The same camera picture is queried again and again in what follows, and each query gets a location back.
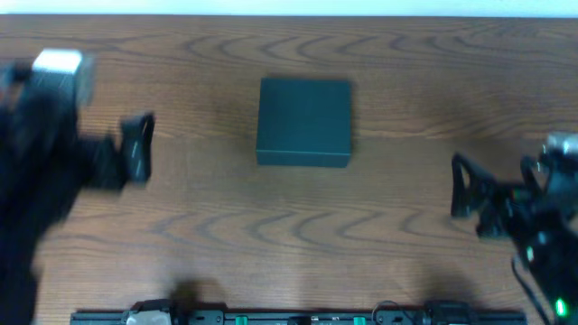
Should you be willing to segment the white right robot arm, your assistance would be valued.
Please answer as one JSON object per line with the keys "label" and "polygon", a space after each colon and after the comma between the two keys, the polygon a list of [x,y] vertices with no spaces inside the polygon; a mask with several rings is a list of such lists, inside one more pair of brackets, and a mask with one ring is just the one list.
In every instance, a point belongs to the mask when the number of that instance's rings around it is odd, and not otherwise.
{"label": "white right robot arm", "polygon": [[509,238],[556,324],[577,322],[577,155],[547,149],[520,160],[522,182],[499,181],[465,156],[452,158],[453,218],[479,215],[480,238]]}

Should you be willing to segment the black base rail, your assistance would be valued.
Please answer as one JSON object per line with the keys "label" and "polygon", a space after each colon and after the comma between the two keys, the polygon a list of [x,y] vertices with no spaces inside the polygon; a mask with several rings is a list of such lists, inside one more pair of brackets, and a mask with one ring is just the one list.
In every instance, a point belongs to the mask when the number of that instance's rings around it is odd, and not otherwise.
{"label": "black base rail", "polygon": [[76,311],[70,325],[527,325],[521,311],[474,310],[465,302],[430,301],[406,307],[392,301],[372,310],[230,309],[224,305],[184,307],[166,299],[136,303],[125,311]]}

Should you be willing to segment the black gift box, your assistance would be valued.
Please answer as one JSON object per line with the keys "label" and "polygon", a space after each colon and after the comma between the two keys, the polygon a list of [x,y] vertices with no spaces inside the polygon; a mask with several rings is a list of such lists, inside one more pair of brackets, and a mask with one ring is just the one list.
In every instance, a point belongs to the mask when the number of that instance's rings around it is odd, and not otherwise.
{"label": "black gift box", "polygon": [[261,79],[257,163],[346,167],[352,148],[351,107],[347,80]]}

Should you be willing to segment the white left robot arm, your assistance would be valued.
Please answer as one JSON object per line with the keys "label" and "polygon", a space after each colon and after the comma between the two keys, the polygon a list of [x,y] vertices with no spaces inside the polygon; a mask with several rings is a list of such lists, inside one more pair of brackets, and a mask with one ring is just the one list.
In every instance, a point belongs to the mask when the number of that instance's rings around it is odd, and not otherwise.
{"label": "white left robot arm", "polygon": [[1,322],[33,320],[39,241],[84,188],[122,190],[151,175],[151,113],[121,124],[123,143],[78,134],[74,102],[28,89],[1,110]]}

